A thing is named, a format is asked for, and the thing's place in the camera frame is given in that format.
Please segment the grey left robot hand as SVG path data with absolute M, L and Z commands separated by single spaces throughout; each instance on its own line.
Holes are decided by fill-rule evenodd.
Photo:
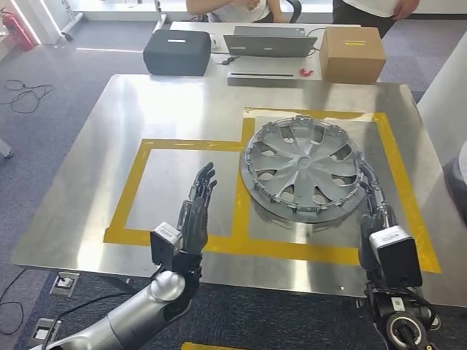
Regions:
M 181 205 L 177 228 L 182 235 L 183 251 L 200 254 L 206 245 L 208 208 L 213 189 L 218 183 L 214 179 L 215 175 L 213 162 L 201 168 L 196 175 L 187 198 Z

